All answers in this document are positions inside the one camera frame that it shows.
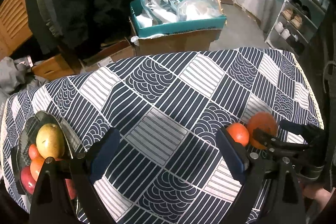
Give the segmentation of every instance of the tablecloth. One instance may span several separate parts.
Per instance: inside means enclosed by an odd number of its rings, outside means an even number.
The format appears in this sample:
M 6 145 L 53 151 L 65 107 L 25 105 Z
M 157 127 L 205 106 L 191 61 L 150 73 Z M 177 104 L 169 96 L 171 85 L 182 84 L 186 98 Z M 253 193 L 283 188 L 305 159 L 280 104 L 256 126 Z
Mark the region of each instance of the tablecloth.
M 216 148 L 219 127 L 246 123 L 259 111 L 277 122 L 323 127 L 314 94 L 290 52 L 244 47 L 120 60 L 8 99 L 1 164 L 9 194 L 25 210 L 10 149 L 39 110 L 64 118 L 85 149 L 108 128 L 120 131 L 118 151 L 95 188 L 113 218 L 129 224 L 219 223 L 241 187 Z M 303 142 L 284 130 L 278 136 Z M 257 218 L 267 189 L 265 181 L 247 223 Z M 83 211 L 78 217 L 88 223 Z

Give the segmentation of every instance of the label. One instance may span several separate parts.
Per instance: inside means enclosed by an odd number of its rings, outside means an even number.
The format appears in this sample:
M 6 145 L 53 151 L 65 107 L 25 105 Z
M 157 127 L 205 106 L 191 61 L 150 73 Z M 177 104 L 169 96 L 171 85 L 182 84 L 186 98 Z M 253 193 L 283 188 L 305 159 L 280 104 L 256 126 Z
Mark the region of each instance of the label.
M 109 56 L 109 57 L 104 58 L 103 60 L 100 60 L 99 62 L 97 62 L 97 65 L 98 65 L 99 68 L 101 68 L 101 67 L 105 67 L 108 64 L 112 64 L 112 63 L 114 63 L 114 62 L 113 62 L 112 58 Z

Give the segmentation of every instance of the fruit plate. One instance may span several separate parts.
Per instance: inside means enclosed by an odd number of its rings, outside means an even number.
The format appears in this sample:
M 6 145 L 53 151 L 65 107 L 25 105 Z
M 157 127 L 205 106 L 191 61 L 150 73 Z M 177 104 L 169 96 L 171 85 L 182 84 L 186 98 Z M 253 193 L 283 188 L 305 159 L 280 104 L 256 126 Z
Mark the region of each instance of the fruit plate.
M 28 149 L 31 144 L 36 143 L 36 136 L 38 131 L 43 125 L 47 123 L 57 124 L 63 132 L 65 149 L 62 159 L 72 159 L 74 153 L 80 152 L 84 148 L 77 134 L 73 131 L 71 126 L 64 119 L 62 119 L 61 122 L 59 122 L 53 115 L 45 111 L 39 111 L 26 121 L 25 128 L 22 130 L 19 136 L 18 145 L 16 147 L 17 152 L 15 158 L 16 162 L 15 167 L 17 167 L 17 169 L 16 172 L 14 172 L 14 178 L 16 181 L 18 193 L 25 194 L 28 198 L 29 202 L 29 204 L 27 204 L 28 207 L 30 207 L 33 195 L 28 193 L 27 190 L 23 187 L 22 181 L 20 179 L 21 170 L 26 166 L 30 166 L 31 159 L 29 158 Z M 76 211 L 79 210 L 77 198 L 73 200 L 73 205 Z

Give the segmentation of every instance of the brown shoe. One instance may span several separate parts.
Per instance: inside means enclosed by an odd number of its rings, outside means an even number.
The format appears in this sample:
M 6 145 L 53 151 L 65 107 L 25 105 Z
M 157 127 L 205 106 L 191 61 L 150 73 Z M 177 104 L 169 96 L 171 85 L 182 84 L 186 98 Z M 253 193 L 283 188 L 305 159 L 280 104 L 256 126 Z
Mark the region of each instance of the brown shoe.
M 298 30 L 302 25 L 302 18 L 299 15 L 295 15 L 295 17 L 291 20 L 294 27 Z
M 287 20 L 291 20 L 292 16 L 293 16 L 293 10 L 290 8 L 287 8 L 286 10 L 281 12 L 283 14 L 283 16 L 287 19 Z

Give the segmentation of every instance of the cardboard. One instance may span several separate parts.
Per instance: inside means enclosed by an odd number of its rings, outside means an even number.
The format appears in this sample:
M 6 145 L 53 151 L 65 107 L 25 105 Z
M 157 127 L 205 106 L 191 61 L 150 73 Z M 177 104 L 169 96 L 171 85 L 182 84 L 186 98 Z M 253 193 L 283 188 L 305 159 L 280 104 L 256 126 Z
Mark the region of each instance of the cardboard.
M 131 32 L 135 29 L 130 19 Z M 164 54 L 171 52 L 207 51 L 210 43 L 217 39 L 222 29 L 206 29 L 185 33 L 177 33 L 153 39 L 139 38 L 139 46 L 135 46 L 137 56 Z
M 142 13 L 142 5 L 140 0 L 134 0 L 130 4 L 131 18 L 133 26 L 138 37 L 149 37 L 154 34 L 162 33 L 166 35 L 192 32 L 205 29 L 222 29 L 226 22 L 226 15 L 210 19 L 179 21 L 175 23 L 159 24 L 151 27 L 141 28 L 137 16 Z
M 134 57 L 134 47 L 127 39 L 120 40 L 119 42 L 101 50 L 96 55 L 86 59 L 85 71 L 90 72 L 98 70 L 100 67 L 105 66 L 107 63 L 117 62 L 120 59 Z

